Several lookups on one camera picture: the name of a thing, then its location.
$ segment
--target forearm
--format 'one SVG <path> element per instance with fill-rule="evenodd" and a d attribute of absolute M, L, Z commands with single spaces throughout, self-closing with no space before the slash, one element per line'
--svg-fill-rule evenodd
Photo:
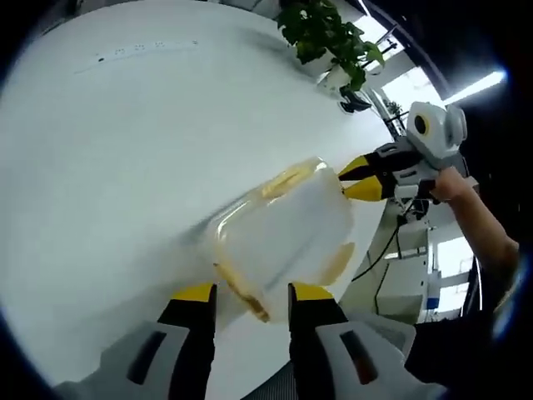
<path fill-rule="evenodd" d="M 518 243 L 507 236 L 474 189 L 469 187 L 448 204 L 481 265 L 489 273 L 510 277 L 518 263 Z"/>

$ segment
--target white tabletop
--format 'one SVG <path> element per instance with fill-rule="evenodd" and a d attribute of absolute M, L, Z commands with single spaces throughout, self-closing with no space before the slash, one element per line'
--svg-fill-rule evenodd
<path fill-rule="evenodd" d="M 214 277 L 194 241 L 216 210 L 310 156 L 339 169 L 390 140 L 289 54 L 273 21 L 205 2 L 103 8 L 27 49 L 0 102 L 0 293 L 49 382 L 90 373 L 173 290 Z M 383 208 L 354 203 L 337 298 Z M 217 333 L 207 398 L 248 394 L 288 342 L 285 325 L 241 315 Z"/>

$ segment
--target human hand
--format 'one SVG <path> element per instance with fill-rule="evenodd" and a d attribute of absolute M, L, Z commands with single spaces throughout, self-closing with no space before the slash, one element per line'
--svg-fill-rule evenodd
<path fill-rule="evenodd" d="M 466 193 L 471 186 L 457 172 L 455 167 L 448 167 L 439 173 L 435 180 L 435 188 L 431 190 L 431 195 L 440 202 L 449 202 Z"/>

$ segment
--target green leaves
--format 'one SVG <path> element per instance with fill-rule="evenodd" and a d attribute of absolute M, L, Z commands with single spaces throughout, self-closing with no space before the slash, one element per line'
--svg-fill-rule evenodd
<path fill-rule="evenodd" d="M 294 2 L 284 7 L 277 18 L 283 37 L 296 46 L 296 55 L 305 64 L 322 57 L 327 50 L 350 75 L 352 90 L 359 90 L 365 82 L 361 62 L 385 60 L 380 49 L 372 42 L 363 42 L 364 33 L 351 22 L 342 22 L 336 7 L 329 0 Z"/>
<path fill-rule="evenodd" d="M 389 113 L 391 113 L 395 117 L 399 117 L 400 114 L 403 112 L 400 104 L 398 104 L 397 102 L 388 102 L 387 100 L 385 100 L 384 103 L 387 110 L 389 110 Z"/>
<path fill-rule="evenodd" d="M 312 42 L 298 42 L 296 45 L 296 56 L 302 64 L 308 63 L 312 60 L 322 57 L 326 54 L 326 48 L 316 46 Z"/>
<path fill-rule="evenodd" d="M 380 49 L 372 42 L 365 42 L 363 48 L 366 51 L 366 60 L 367 61 L 378 61 L 383 67 L 385 65 L 385 60 L 383 59 L 383 54 L 381 54 Z"/>

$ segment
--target plastic container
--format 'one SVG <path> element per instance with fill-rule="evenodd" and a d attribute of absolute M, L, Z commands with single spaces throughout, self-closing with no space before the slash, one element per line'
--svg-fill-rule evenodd
<path fill-rule="evenodd" d="M 353 254 L 351 204 L 320 158 L 247 193 L 207 226 L 205 249 L 232 291 L 264 322 L 286 322 L 287 284 L 329 285 Z"/>

